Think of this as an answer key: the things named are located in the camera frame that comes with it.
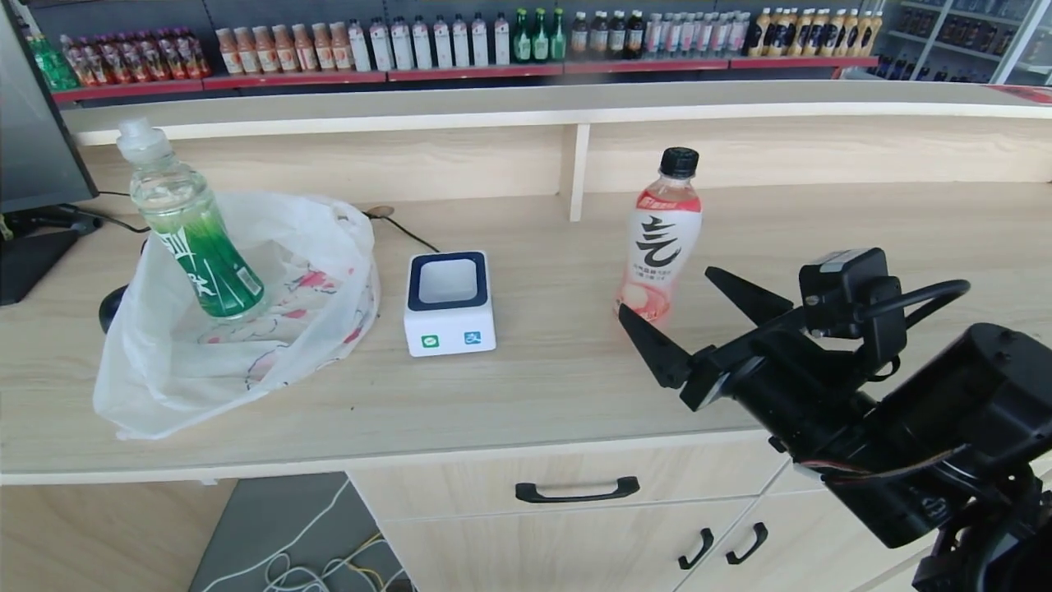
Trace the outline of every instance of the white plastic bag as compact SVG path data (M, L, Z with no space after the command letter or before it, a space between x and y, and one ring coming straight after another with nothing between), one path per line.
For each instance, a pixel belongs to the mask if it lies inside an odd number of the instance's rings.
M270 308L222 325L150 234L106 335L95 411L121 438L163 438L342 360L372 326L372 227L351 205L269 192L217 195Z

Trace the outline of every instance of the drawer handle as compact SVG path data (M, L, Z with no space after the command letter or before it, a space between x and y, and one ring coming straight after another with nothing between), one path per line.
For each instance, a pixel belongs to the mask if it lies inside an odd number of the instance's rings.
M767 527L764 526L764 523L756 523L752 525L752 530L753 532L756 533L756 542L753 543L752 547L745 552L745 555L742 555L741 557L735 555L733 551L727 553L728 564L732 566L744 564L745 560L748 559L753 553L755 553L756 549L760 549L760 546L763 545L765 540L767 540Z
M515 484L515 498L526 504L573 504L574 502L601 502L604 499L621 499L640 491L640 481L635 477L621 477L618 489L610 493L599 495L581 495L576 497L546 497L537 491L537 484Z
M680 555L680 569L683 571L687 571L690 568L696 566L697 562L701 562L702 557L704 557L705 554L709 552L709 549L712 547L712 543L714 540L715 537L712 536L711 530L702 529L702 550L699 551L697 554L694 555L694 558L689 562L687 560L686 555Z

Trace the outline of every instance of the white bottle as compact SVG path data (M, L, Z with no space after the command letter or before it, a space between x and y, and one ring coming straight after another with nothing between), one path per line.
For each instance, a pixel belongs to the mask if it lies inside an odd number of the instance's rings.
M449 43L449 25L442 20L442 15L434 19L434 55L440 68L453 66L453 49Z
M497 65L511 63L511 26L504 13L497 13L497 20L493 21L493 57Z
M398 69L412 69L412 44L409 37L409 25L405 24L405 19L394 17L394 23L391 24L391 47L394 50L394 67Z
M628 262L614 299L650 324L667 324L672 290L702 230L702 200L690 185L697 152L671 147L661 159L661 177L643 189L628 218Z
M471 21L471 49L474 55L474 65L489 65L489 38L486 35L486 21L482 13L474 14Z
M468 67L471 65L470 50L467 45L467 23L458 14L453 20L453 58L457 67Z
M377 58L377 69L388 72L393 64L391 59L390 39L387 36L387 25L379 17L372 19L369 26L369 38L372 40L372 55Z
M347 24L347 39L350 40L350 55L355 58L355 69L369 72L369 47L365 44L365 32L358 19L350 19Z
M412 22L412 50L417 55L417 67L431 69L431 29L420 15Z

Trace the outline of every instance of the green-labeled water bottle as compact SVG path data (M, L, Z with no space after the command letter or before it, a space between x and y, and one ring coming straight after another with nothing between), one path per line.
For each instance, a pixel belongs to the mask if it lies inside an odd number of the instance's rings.
M230 242L204 177L176 158L164 131L146 118L118 127L117 147L135 166L132 201L186 271L204 312L232 322L265 311L263 282Z

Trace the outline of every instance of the drawer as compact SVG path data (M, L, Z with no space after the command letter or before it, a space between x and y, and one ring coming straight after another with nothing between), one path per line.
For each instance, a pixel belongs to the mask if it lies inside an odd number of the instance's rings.
M755 498L380 524L420 592L670 592ZM712 552L713 545L708 547Z
M349 475L383 522L756 495L784 462L763 432L712 436L710 444L675 447L661 447L658 438L649 448L631 441L582 445L583 452L572 454L529 455L526 449L521 456L360 469ZM563 501L524 502L517 498L517 486L535 486L537 498Z

